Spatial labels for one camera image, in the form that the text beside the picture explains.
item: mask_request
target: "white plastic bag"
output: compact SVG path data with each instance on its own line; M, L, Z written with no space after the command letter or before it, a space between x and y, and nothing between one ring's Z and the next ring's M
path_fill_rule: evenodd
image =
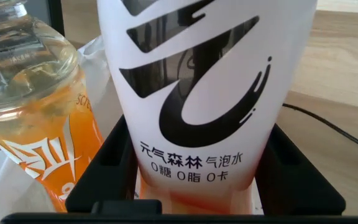
M0 151L0 220L15 212L54 212L44 187Z

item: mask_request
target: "bottle label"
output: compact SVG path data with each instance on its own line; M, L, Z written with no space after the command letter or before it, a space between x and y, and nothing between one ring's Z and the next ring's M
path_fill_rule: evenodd
M29 109L38 107L27 106L22 113L28 114L17 118L20 125L0 129L0 150L44 185L58 212L65 211L65 199L103 143L83 90L67 102L67 107L72 105L68 114L50 107L53 116L40 115L48 106L36 102L42 109L31 113Z

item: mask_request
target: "black logo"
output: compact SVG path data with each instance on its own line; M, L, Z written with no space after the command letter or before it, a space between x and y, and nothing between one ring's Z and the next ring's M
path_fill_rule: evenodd
M129 29L127 33L141 51L145 53L150 52L204 18L206 16L205 14L196 18L193 17L193 14L213 1L214 0L205 0L191 4L175 12L148 21L139 27ZM171 31L167 31L167 28L164 28L164 24L166 25L170 17L177 18L178 26L171 29ZM200 125L188 124L181 117L181 112L188 95L201 78L255 27L258 22L259 16L255 16L206 42L186 49L178 54L140 67L120 69L128 84L130 84L132 89L141 98L146 98L152 93L179 80L164 101L160 112L159 125L165 139L183 147L209 146L226 139L249 120L266 86L271 68L270 64L267 65L264 72L259 72L252 86L247 90L241 100L214 121ZM151 38L153 35L153 27L155 27L154 29L157 31L156 42L152 42ZM139 34L142 32L144 32L144 38L141 40ZM188 58L188 62L193 61L194 65L190 67L193 69L193 74L191 74L189 78L189 74L181 74L180 67L187 52L190 50L193 51L193 55ZM179 61L179 65L175 72L172 72L172 69L167 69L167 66L171 67L171 64L176 61Z

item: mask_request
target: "orange bottle bottom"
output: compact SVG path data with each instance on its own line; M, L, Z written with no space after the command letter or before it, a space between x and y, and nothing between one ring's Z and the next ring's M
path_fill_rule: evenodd
M201 198L148 185L141 178L140 199L158 199L162 212L168 214L249 215L252 214L251 186L216 198Z

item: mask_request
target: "black cable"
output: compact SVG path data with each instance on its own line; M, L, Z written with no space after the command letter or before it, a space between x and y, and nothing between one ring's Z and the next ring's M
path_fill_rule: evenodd
M194 69L194 65L190 65L190 62L193 60L193 56L190 56L189 59L187 60L187 68L189 69Z
M342 134L343 136L345 136L349 140L351 140L351 141L355 142L356 144L358 144L358 139L356 137L354 137L353 135L347 133L346 131L342 130L340 127L336 126L335 124L332 124L331 122L327 121L326 119L318 116L317 114L314 114L314 113L312 113L310 111L307 111L307 110L305 110L303 108L300 108L298 106L289 105L287 103L284 103L283 106L286 107L286 108L291 108L293 110L302 112L304 114L307 114L307 115L311 116L314 119L317 119L318 121L320 121L323 124L329 126L330 128L332 128L333 130L335 130L339 134Z
M179 80L180 67L181 67L181 64L183 63L183 60L184 60L185 57L186 57L186 53L187 53L187 50L184 51L184 53L181 55L181 57L180 57L180 59L179 59L178 71L177 71L177 80Z

